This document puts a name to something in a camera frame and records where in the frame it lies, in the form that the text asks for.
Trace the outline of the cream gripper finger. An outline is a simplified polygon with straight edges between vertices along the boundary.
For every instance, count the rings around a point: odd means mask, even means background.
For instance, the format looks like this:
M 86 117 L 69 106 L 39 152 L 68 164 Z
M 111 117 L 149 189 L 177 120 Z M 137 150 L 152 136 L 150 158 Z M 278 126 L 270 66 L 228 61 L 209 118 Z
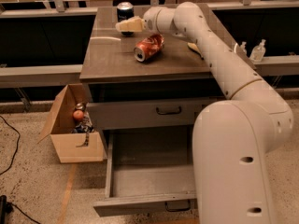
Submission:
M 134 30 L 128 20 L 117 22 L 115 28 L 119 32 L 132 32 Z

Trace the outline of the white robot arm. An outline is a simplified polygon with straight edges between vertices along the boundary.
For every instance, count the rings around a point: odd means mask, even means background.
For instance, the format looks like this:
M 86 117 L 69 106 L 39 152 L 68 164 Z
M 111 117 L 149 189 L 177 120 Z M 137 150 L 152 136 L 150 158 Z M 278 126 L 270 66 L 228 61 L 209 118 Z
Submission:
M 192 132 L 200 224 L 278 224 L 265 163 L 292 134 L 290 106 L 211 28 L 203 8 L 151 7 L 120 32 L 185 38 L 199 48 L 225 98 L 204 108 Z

